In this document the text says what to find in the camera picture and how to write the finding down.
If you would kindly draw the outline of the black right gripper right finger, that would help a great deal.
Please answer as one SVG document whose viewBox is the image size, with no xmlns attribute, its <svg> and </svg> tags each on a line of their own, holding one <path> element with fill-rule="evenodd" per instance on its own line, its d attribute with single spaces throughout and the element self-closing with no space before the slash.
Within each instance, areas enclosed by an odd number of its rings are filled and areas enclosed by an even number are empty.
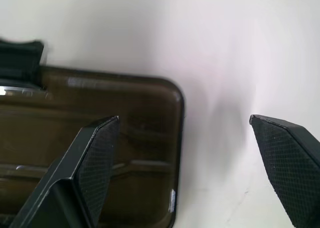
<svg viewBox="0 0 320 228">
<path fill-rule="evenodd" d="M 320 143 L 304 127 L 251 115 L 268 179 L 294 227 L 320 225 Z"/>
</svg>

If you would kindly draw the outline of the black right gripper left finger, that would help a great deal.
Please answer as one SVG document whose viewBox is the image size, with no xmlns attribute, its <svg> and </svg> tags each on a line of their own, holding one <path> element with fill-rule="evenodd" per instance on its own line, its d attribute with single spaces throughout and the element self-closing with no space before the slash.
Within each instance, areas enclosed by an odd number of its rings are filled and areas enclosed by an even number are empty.
<svg viewBox="0 0 320 228">
<path fill-rule="evenodd" d="M 110 182 L 120 120 L 97 120 L 78 132 L 40 180 L 11 227 L 97 227 Z"/>
</svg>

